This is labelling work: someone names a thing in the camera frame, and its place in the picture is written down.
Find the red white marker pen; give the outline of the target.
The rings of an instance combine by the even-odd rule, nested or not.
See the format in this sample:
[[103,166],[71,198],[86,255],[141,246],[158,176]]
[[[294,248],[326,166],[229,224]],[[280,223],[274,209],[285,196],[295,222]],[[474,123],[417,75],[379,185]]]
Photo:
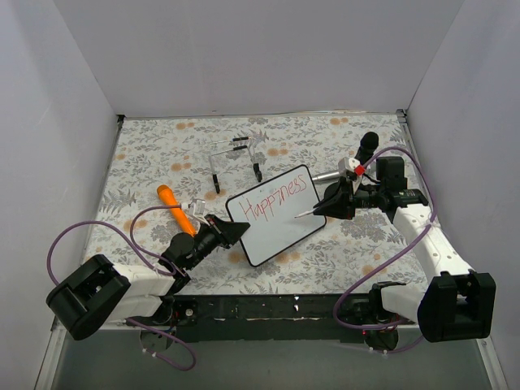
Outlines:
[[295,219],[298,219],[298,218],[302,218],[304,216],[307,216],[307,215],[313,215],[314,214],[314,209],[313,210],[308,210],[308,211],[304,211],[298,215],[296,215],[294,218]]

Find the black framed whiteboard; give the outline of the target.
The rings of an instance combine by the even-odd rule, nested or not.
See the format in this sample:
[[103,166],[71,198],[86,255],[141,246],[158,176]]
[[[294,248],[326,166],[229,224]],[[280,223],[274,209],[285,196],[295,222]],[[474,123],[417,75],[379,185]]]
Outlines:
[[262,265],[324,228],[324,216],[294,218],[318,202],[318,192],[304,164],[228,198],[225,208],[230,219],[250,223],[240,239],[250,266]]

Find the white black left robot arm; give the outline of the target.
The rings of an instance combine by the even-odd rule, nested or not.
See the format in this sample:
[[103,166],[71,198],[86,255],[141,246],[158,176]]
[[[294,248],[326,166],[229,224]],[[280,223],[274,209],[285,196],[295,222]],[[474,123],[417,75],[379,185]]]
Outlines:
[[45,303],[74,340],[125,319],[176,324],[180,310],[175,295],[191,280],[189,271],[218,247],[231,248],[250,227],[214,214],[204,220],[194,235],[175,234],[153,266],[114,264],[103,254],[91,257],[57,282]]

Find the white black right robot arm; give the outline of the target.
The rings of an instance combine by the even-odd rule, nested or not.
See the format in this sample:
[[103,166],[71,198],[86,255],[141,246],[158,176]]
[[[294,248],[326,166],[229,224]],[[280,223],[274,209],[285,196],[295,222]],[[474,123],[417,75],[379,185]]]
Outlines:
[[491,333],[496,283],[477,272],[456,252],[434,223],[433,207],[418,189],[409,188],[403,158],[376,159],[376,184],[364,185],[366,168],[355,158],[338,164],[339,178],[327,187],[313,215],[352,219],[358,209],[378,209],[404,237],[427,278],[423,292],[402,282],[378,282],[350,323],[341,297],[333,315],[345,327],[382,331],[397,324],[418,324],[429,342],[484,339]]

